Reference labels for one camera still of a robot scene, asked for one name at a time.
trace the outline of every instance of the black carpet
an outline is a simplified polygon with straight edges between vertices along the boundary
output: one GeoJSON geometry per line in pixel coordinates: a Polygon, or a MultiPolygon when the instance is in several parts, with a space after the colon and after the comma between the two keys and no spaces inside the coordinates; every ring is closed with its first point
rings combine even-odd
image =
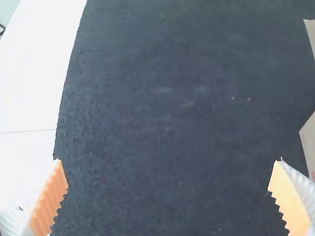
{"type": "Polygon", "coordinates": [[[90,0],[55,157],[54,236],[284,236],[280,156],[306,174],[314,0],[90,0]]]}

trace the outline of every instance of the white floor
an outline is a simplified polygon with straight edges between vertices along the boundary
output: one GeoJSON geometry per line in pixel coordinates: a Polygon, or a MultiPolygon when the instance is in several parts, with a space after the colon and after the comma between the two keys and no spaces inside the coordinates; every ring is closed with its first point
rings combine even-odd
{"type": "Polygon", "coordinates": [[[52,158],[63,86],[86,0],[19,1],[0,0],[0,22],[7,24],[5,18],[12,15],[0,41],[0,157],[52,158]],[[4,17],[5,2],[10,4],[4,17]],[[51,32],[56,25],[58,34],[51,32]]]}

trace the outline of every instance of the orange serrated edge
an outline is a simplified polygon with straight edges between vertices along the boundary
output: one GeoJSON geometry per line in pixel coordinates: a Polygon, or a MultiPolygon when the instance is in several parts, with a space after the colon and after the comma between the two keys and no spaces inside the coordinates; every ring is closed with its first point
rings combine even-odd
{"type": "Polygon", "coordinates": [[[288,174],[276,161],[272,170],[268,191],[276,199],[279,212],[283,214],[282,220],[286,221],[285,228],[290,231],[290,236],[304,236],[311,227],[310,217],[288,174]]]}
{"type": "Polygon", "coordinates": [[[67,190],[68,182],[63,165],[58,160],[31,215],[30,226],[35,236],[47,236],[51,233],[50,227],[55,223],[54,217],[58,215],[57,210],[61,208],[60,202],[67,190]]]}

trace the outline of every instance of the cardboard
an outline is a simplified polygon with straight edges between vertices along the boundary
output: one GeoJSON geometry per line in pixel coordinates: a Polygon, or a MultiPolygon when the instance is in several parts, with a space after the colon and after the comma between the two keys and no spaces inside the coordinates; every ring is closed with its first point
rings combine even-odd
{"type": "MultiPolygon", "coordinates": [[[[315,20],[304,20],[310,44],[315,58],[315,20]]],[[[315,181],[315,113],[299,131],[305,155],[309,178],[315,181]]]]}
{"type": "Polygon", "coordinates": [[[315,183],[290,167],[283,160],[276,161],[268,191],[276,199],[290,236],[313,236],[315,216],[315,183]]]}

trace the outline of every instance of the white tile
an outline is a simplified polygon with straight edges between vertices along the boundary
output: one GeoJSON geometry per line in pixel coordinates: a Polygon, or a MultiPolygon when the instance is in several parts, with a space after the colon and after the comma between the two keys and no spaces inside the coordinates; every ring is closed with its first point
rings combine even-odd
{"type": "Polygon", "coordinates": [[[53,159],[56,131],[0,134],[0,159],[3,163],[19,159],[53,159]]]}
{"type": "Polygon", "coordinates": [[[86,0],[21,0],[0,42],[0,132],[56,129],[86,0]]]}

